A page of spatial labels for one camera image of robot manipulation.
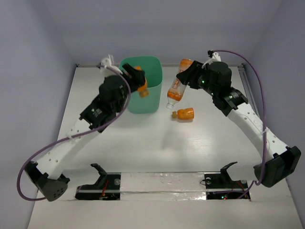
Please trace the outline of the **small orange bottle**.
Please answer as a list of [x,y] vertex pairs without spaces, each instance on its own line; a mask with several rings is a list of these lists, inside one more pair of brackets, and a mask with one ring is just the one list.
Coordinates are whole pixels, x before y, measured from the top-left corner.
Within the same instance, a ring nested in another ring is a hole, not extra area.
[[179,119],[179,120],[193,120],[194,119],[194,109],[186,108],[186,109],[179,109],[177,111],[173,111],[172,118]]

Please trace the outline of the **small orange bottle barcode label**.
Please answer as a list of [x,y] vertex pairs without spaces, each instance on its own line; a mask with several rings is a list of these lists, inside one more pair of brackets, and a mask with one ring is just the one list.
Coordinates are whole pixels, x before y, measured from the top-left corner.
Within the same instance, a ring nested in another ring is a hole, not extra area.
[[148,91],[148,83],[147,83],[147,80],[146,78],[144,77],[144,85],[139,87],[137,89],[137,92],[139,93],[139,96],[141,98],[145,98],[149,95],[149,91]]

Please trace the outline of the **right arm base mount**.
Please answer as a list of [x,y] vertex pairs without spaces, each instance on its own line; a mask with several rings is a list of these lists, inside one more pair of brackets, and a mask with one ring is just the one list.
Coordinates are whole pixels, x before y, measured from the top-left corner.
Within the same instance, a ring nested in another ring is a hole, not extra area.
[[206,188],[207,200],[250,200],[249,186],[245,180],[232,180],[227,170],[237,162],[231,162],[220,169],[219,172],[204,174],[200,184]]

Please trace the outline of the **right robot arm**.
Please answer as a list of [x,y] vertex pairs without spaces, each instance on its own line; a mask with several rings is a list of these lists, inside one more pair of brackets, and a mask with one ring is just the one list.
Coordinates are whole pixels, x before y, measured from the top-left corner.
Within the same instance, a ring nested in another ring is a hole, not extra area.
[[226,63],[194,61],[176,77],[185,86],[206,91],[214,106],[254,145],[262,157],[262,162],[254,166],[254,175],[263,186],[272,187],[294,172],[300,149],[289,147],[263,124],[243,93],[231,86],[232,71]]

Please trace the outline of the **tall orange bottle white cap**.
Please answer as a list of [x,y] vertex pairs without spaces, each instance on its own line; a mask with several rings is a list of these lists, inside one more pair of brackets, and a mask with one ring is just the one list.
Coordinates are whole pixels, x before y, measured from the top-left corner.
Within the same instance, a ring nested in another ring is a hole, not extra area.
[[[192,63],[193,61],[190,59],[182,59],[179,64],[178,73],[182,73],[183,71],[185,71],[187,68],[191,66]],[[166,107],[168,109],[172,110],[174,106],[181,101],[185,89],[186,89],[186,85],[183,85],[181,81],[177,77],[175,77],[172,86],[169,88],[167,92],[168,103]]]

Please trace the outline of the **green plastic bin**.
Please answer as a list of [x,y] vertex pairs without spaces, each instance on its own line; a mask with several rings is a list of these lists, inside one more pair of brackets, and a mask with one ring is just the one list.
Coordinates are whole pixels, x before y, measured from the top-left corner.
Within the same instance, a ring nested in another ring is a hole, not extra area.
[[128,105],[129,112],[133,114],[149,114],[158,110],[160,104],[162,83],[163,83],[163,70],[161,62],[154,56],[135,56],[128,57],[121,61],[119,68],[128,63],[132,67],[140,67],[145,71],[145,78],[148,83],[149,95],[140,97],[138,92],[131,95]]

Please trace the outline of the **silver tape strip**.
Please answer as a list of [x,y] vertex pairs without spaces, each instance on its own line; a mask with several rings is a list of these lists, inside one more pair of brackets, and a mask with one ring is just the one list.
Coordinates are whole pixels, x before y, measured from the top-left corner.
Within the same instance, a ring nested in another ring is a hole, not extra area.
[[122,173],[120,199],[126,201],[206,200],[204,173]]

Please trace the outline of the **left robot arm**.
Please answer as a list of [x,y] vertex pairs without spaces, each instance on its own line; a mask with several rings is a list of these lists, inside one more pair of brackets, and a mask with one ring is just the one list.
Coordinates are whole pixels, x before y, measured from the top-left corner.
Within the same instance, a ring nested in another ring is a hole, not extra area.
[[63,139],[46,147],[46,154],[37,161],[26,163],[24,171],[42,193],[43,199],[52,202],[64,194],[70,182],[63,173],[68,163],[123,114],[133,92],[148,95],[145,71],[128,63],[122,68],[100,65],[100,70],[109,74],[99,86],[97,96],[80,113]]

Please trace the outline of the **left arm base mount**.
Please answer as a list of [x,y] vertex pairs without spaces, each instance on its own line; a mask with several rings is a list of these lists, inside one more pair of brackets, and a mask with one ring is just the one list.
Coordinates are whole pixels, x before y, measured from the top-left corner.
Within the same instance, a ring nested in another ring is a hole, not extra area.
[[122,174],[107,173],[96,163],[91,164],[91,167],[98,171],[98,179],[94,184],[78,186],[75,198],[77,200],[120,200]]

